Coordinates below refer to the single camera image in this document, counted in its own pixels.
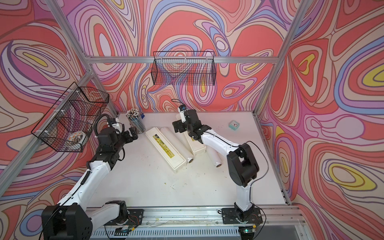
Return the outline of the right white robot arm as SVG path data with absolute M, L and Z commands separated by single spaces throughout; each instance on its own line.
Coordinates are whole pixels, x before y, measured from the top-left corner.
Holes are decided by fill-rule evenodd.
M 237 185 L 237 199 L 234 203 L 236 218 L 244 222 L 252 215 L 255 207 L 252 202 L 250 182 L 257 178 L 260 167 L 251 147 L 247 144 L 236 144 L 216 133 L 210 126 L 203 125 L 196 110 L 188 110 L 185 105 L 179 106 L 180 120 L 173 122 L 176 133 L 187 132 L 195 141 L 213 148 L 227 158 L 229 174 Z

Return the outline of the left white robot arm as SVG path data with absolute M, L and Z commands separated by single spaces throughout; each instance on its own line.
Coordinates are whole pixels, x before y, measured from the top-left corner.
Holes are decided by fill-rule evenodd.
M 126 225 L 130 219 L 125 201 L 109 201 L 100 209 L 87 213 L 89 202 L 118 161 L 122 161 L 124 145 L 138 139 L 135 127 L 125 129 L 109 115 L 108 127 L 94 129 L 99 146 L 87 169 L 74 187 L 55 205 L 46 207 L 41 215 L 44 240 L 88 240 L 92 233 L 108 222 Z

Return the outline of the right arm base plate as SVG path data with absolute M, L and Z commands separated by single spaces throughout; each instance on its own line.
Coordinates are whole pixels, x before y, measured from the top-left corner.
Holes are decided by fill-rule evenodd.
M 251 207 L 247 211 L 242 211 L 238 208 L 222 208 L 218 210 L 218 213 L 222 216 L 223 224 L 262 224 L 263 218 L 261 209 L 258 207 Z

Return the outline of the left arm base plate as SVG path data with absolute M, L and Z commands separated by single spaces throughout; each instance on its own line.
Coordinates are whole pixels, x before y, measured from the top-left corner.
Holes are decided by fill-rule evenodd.
M 143 222 L 144 209 L 127 209 L 127 213 L 108 221 L 105 226 L 138 227 Z

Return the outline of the cream wrap dispenser with label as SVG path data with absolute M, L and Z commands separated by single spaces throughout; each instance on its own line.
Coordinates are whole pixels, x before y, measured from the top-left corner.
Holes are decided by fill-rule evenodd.
M 186 165 L 187 160 L 157 127 L 147 130 L 145 134 L 174 173 Z

